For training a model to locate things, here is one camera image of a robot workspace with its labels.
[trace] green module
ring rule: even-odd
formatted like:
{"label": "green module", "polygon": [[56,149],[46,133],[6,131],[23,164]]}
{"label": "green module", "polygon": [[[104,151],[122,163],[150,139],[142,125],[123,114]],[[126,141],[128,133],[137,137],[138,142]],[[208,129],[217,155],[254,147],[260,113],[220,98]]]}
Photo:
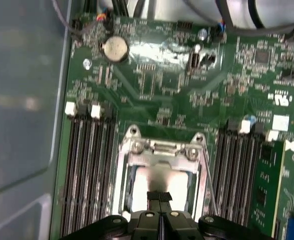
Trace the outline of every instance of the green module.
{"label": "green module", "polygon": [[155,190],[196,220],[214,213],[284,239],[294,210],[294,40],[126,17],[73,37],[52,240],[145,209]]}

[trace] wire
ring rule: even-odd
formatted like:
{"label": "wire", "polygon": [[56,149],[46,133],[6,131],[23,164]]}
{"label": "wire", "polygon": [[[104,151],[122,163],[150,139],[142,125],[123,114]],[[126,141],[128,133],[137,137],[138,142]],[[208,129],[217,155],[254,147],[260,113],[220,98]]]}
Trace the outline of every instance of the wire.
{"label": "wire", "polygon": [[290,32],[294,29],[294,23],[283,26],[260,28],[260,29],[241,29],[233,25],[228,4],[226,0],[216,0],[216,5],[220,11],[222,19],[224,20],[229,32],[248,37],[259,37],[267,34],[278,34],[284,32]]}
{"label": "wire", "polygon": [[127,8],[127,3],[126,0],[118,0],[120,4],[120,9],[122,12],[122,15],[125,17],[129,16],[128,8]]}
{"label": "wire", "polygon": [[97,21],[101,21],[101,20],[104,20],[106,18],[106,14],[105,13],[101,13],[101,14],[98,14],[97,17],[96,17],[96,20]]}
{"label": "wire", "polygon": [[140,18],[141,17],[145,2],[146,2],[145,0],[138,0],[137,1],[137,4],[135,6],[135,10],[133,11],[133,17],[134,18]]}
{"label": "wire", "polygon": [[117,16],[121,16],[121,9],[118,0],[112,0],[113,11]]}
{"label": "wire", "polygon": [[210,190],[210,195],[211,195],[211,202],[212,202],[212,207],[215,215],[218,215],[218,210],[217,210],[217,204],[215,200],[215,193],[213,191],[213,184],[212,184],[212,178],[210,174],[210,168],[209,168],[209,158],[207,157],[208,151],[205,149],[203,152],[204,159],[205,159],[205,165],[206,165],[206,171],[207,171],[207,178],[208,178],[208,185],[209,185],[209,190]]}
{"label": "wire", "polygon": [[63,17],[63,14],[61,12],[61,9],[57,3],[57,0],[51,0],[52,5],[54,10],[56,11],[58,18],[60,20],[60,22],[63,24],[63,26],[65,28],[67,28],[71,33],[76,34],[76,35],[82,35],[85,34],[87,32],[89,32],[95,25],[97,25],[97,21],[92,21],[91,23],[89,23],[85,28],[83,28],[82,30],[76,30],[73,27],[71,27],[69,25],[69,23],[65,20],[65,18]]}
{"label": "wire", "polygon": [[193,10],[199,17],[202,19],[206,20],[207,22],[211,24],[217,24],[219,21],[214,20],[210,17],[207,16],[206,13],[204,13],[202,10],[198,9],[190,0],[183,0],[183,2],[191,9]]}

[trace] black ram slot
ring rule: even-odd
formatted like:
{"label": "black ram slot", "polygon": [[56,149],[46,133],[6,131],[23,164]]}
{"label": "black ram slot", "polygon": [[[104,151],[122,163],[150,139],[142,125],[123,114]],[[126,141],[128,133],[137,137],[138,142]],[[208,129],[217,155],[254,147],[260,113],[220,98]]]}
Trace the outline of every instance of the black ram slot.
{"label": "black ram slot", "polygon": [[235,207],[235,200],[236,200],[236,195],[237,192],[239,191],[239,189],[237,189],[237,179],[239,176],[239,166],[240,166],[240,162],[243,159],[242,158],[242,147],[243,147],[243,140],[244,140],[244,136],[239,135],[237,137],[237,141],[235,143],[235,150],[234,150],[234,154],[233,154],[233,158],[232,158],[232,162],[230,163],[230,186],[228,187],[229,189],[229,193],[227,196],[227,207],[228,207],[228,211],[227,211],[227,215],[226,215],[226,219],[232,221],[232,218],[234,216],[234,214],[238,211],[238,209],[236,209]]}
{"label": "black ram slot", "polygon": [[76,230],[79,230],[84,227],[82,224],[84,221],[84,207],[85,207],[85,184],[86,184],[86,171],[88,169],[88,155],[91,151],[90,149],[90,139],[91,139],[91,120],[86,121],[85,128],[85,140],[84,140],[84,152],[82,155],[81,167],[79,169],[79,185],[78,185],[78,207],[77,207],[77,221],[76,221]]}
{"label": "black ram slot", "polygon": [[111,157],[112,157],[112,146],[113,146],[113,136],[114,136],[114,123],[105,124],[106,128],[106,141],[105,141],[105,154],[104,162],[102,167],[102,178],[100,180],[100,205],[99,205],[99,219],[106,217],[106,207],[109,204],[109,181],[110,181],[110,167],[111,167]]}
{"label": "black ram slot", "polygon": [[75,155],[75,164],[74,164],[74,175],[72,176],[73,182],[71,185],[71,194],[70,194],[70,215],[68,222],[68,234],[76,231],[76,219],[77,219],[77,209],[78,209],[78,197],[79,197],[79,177],[81,174],[81,162],[84,152],[85,145],[85,132],[86,132],[86,123],[84,120],[80,120],[80,129],[78,134],[78,144],[76,146]]}
{"label": "black ram slot", "polygon": [[243,176],[244,176],[244,165],[245,165],[245,156],[247,152],[247,146],[248,146],[248,136],[244,135],[241,138],[241,147],[239,149],[239,154],[237,155],[238,157],[238,170],[237,170],[237,176],[236,176],[236,181],[234,185],[234,212],[232,214],[232,221],[237,223],[238,222],[238,215],[241,211],[239,208],[240,205],[240,195],[241,195],[241,186],[243,184]]}
{"label": "black ram slot", "polygon": [[68,215],[67,215],[67,204],[68,204],[68,189],[69,189],[69,182],[72,176],[71,173],[71,156],[72,156],[72,150],[74,141],[75,141],[75,135],[77,132],[77,123],[75,121],[71,122],[71,130],[70,130],[70,137],[69,137],[69,152],[68,152],[68,162],[67,162],[67,173],[66,173],[66,184],[64,187],[64,199],[63,199],[63,206],[62,206],[62,219],[61,219],[61,229],[60,229],[60,236],[63,237],[65,235],[66,230],[66,223],[68,221]]}
{"label": "black ram slot", "polygon": [[227,218],[228,216],[228,205],[230,204],[229,201],[229,192],[232,188],[233,182],[231,182],[231,174],[233,168],[234,162],[236,161],[236,156],[235,154],[235,146],[237,142],[237,136],[233,135],[231,136],[230,143],[229,143],[229,150],[228,150],[228,158],[227,158],[227,163],[226,163],[226,175],[225,175],[225,187],[223,191],[223,201],[222,201],[222,209],[221,209],[221,217]]}
{"label": "black ram slot", "polygon": [[213,171],[213,192],[215,194],[215,200],[217,202],[217,192],[219,186],[219,172],[220,168],[222,167],[221,160],[222,160],[222,149],[223,149],[223,142],[224,142],[225,135],[223,133],[219,134],[218,136],[218,144],[217,144],[217,153],[216,153],[216,161]]}
{"label": "black ram slot", "polygon": [[74,134],[73,140],[70,141],[69,153],[68,153],[68,172],[65,184],[65,217],[63,222],[63,232],[62,237],[68,235],[69,231],[69,223],[71,217],[71,201],[72,201],[72,189],[73,189],[73,176],[75,174],[75,164],[76,164],[76,153],[77,153],[77,145],[79,140],[79,132],[81,131],[80,121],[73,120],[74,122]]}
{"label": "black ram slot", "polygon": [[89,131],[89,136],[88,136],[88,152],[86,155],[86,167],[85,167],[85,175],[84,175],[84,185],[82,186],[83,189],[83,205],[82,205],[82,211],[81,211],[81,216],[80,216],[80,228],[83,228],[85,226],[87,226],[88,224],[88,214],[89,214],[89,192],[92,189],[92,184],[90,182],[91,179],[91,175],[93,173],[93,169],[92,169],[92,145],[93,145],[93,141],[95,138],[95,123],[91,122],[90,124],[90,128],[88,128]]}
{"label": "black ram slot", "polygon": [[251,169],[250,169],[250,174],[249,174],[249,179],[248,179],[248,192],[247,192],[247,199],[245,202],[245,212],[244,212],[244,226],[248,226],[248,221],[249,221],[249,208],[251,204],[251,199],[252,199],[252,186],[253,186],[253,181],[254,181],[254,175],[256,172],[256,166],[257,166],[257,161],[259,157],[259,153],[261,150],[261,139],[257,136],[254,139],[254,147],[253,147],[253,154],[252,154],[252,159],[253,162],[251,163]]}
{"label": "black ram slot", "polygon": [[100,161],[100,152],[101,152],[101,143],[102,143],[102,136],[103,136],[103,125],[101,123],[95,124],[95,140],[93,142],[93,150],[92,150],[92,167],[93,167],[93,174],[90,180],[92,184],[90,190],[90,208],[89,208],[89,215],[88,215],[88,224],[95,222],[98,219],[97,216],[97,186],[98,186],[98,177],[99,177],[99,161]]}
{"label": "black ram slot", "polygon": [[221,208],[222,208],[222,203],[224,201],[223,199],[223,193],[226,185],[226,174],[227,174],[227,166],[229,163],[229,146],[231,143],[233,136],[231,134],[228,134],[224,138],[224,145],[223,145],[223,150],[222,150],[222,162],[221,162],[221,168],[219,171],[219,184],[218,184],[218,191],[217,191],[217,210],[218,210],[218,215],[222,216]]}
{"label": "black ram slot", "polygon": [[258,144],[259,142],[257,141],[257,139],[252,137],[249,140],[246,157],[245,157],[246,161],[245,161],[245,167],[244,167],[243,185],[241,187],[241,199],[240,199],[241,211],[238,218],[238,223],[243,226],[246,225],[247,223]]}

